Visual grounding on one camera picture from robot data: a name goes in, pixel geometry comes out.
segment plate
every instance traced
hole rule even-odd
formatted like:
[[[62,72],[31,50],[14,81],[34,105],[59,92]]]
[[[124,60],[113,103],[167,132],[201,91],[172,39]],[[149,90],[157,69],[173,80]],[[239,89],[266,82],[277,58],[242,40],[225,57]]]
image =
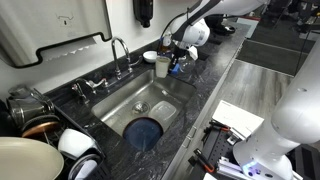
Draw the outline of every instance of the plate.
[[[0,179],[53,180],[64,164],[62,155],[40,141],[0,137]]]

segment soap dispenser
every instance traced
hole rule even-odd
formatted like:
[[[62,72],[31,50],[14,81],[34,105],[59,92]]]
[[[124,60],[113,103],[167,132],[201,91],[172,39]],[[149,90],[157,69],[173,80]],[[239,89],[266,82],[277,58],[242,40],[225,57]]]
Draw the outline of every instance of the soap dispenser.
[[[150,20],[153,17],[153,0],[133,0],[133,11],[144,28],[150,27]]]

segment drain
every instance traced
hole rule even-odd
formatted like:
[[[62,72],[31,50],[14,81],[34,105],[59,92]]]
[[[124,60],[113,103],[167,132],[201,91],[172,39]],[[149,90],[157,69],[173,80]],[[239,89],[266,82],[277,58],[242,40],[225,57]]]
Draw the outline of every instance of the drain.
[[[132,107],[133,114],[143,114],[150,110],[150,106],[146,102],[138,101]]]

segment bowl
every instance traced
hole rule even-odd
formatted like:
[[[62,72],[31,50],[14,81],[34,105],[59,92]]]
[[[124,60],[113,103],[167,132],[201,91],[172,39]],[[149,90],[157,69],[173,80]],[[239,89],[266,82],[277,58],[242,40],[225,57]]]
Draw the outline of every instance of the bowl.
[[[143,53],[143,58],[148,63],[155,63],[157,56],[158,56],[157,51],[147,51],[147,52]]]
[[[73,129],[64,130],[58,143],[58,150],[63,155],[73,160],[80,157],[90,148],[95,148],[94,140]]]

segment sink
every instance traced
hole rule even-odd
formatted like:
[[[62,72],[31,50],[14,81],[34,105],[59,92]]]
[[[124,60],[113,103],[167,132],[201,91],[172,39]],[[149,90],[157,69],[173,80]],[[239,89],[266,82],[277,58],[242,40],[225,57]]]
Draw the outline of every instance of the sink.
[[[148,70],[91,111],[120,136],[128,124],[141,117],[151,117],[165,133],[195,91],[190,84],[170,76],[158,78],[154,70]]]

